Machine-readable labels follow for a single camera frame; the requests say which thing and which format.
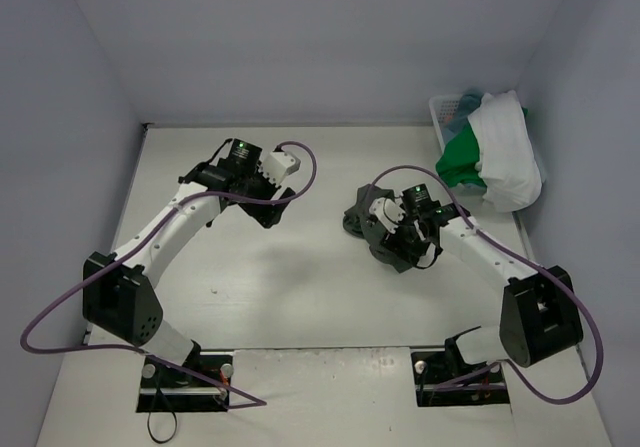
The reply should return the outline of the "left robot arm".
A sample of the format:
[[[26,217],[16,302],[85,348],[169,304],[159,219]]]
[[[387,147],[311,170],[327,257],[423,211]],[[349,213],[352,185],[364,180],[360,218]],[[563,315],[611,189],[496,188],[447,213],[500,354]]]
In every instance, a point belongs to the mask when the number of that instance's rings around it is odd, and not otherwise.
[[[226,157],[198,163],[178,180],[167,206],[133,239],[111,254],[93,253],[84,263],[84,318],[128,345],[160,359],[175,385],[191,385],[200,373],[201,347],[165,319],[155,289],[180,251],[229,206],[239,206],[268,229],[280,221],[283,181],[300,168],[292,153],[234,139]]]

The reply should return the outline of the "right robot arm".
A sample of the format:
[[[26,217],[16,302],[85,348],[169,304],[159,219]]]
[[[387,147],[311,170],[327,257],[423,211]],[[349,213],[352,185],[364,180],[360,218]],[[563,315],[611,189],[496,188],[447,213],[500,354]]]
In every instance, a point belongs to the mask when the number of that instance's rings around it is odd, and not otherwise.
[[[381,262],[402,273],[419,266],[431,253],[446,253],[462,262],[499,296],[499,318],[472,327],[445,342],[445,372],[464,379],[478,365],[510,360],[530,367],[569,349],[584,338],[568,273],[560,268],[542,275],[483,239],[473,216],[452,203],[432,199],[423,184],[401,195],[367,185],[359,208],[362,234]]]

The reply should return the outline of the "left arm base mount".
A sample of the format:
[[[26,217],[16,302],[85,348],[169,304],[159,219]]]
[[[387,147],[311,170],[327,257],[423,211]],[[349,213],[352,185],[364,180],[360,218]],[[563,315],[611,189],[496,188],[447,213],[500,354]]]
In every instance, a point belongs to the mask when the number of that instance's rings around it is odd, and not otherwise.
[[[233,355],[205,352],[196,371],[225,385],[234,373]],[[137,413],[211,413],[229,408],[227,388],[221,389],[192,375],[146,359],[136,406]]]

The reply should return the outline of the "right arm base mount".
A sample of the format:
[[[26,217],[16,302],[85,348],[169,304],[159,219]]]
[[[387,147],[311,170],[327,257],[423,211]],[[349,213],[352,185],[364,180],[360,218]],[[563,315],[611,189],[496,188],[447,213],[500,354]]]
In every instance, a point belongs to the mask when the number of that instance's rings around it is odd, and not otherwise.
[[[508,405],[510,396],[500,366],[456,365],[444,349],[411,352],[419,408]]]

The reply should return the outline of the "grey t shirt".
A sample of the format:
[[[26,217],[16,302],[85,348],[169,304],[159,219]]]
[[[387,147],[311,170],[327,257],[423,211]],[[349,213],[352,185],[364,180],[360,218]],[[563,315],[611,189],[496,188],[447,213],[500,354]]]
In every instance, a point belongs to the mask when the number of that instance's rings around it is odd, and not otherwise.
[[[401,224],[415,227],[422,239],[429,240],[435,247],[431,247],[427,254],[421,259],[421,267],[393,267],[398,273],[406,272],[410,269],[426,270],[433,266],[443,249],[435,240],[427,237],[428,227],[423,222],[422,216],[438,208],[440,203],[431,198],[427,187],[418,184],[404,190],[399,196],[391,189],[382,189],[372,184],[366,184],[357,190],[355,204],[344,212],[342,225],[343,229],[350,235],[363,239],[367,243],[367,216],[371,203],[379,197],[394,198],[406,213]]]

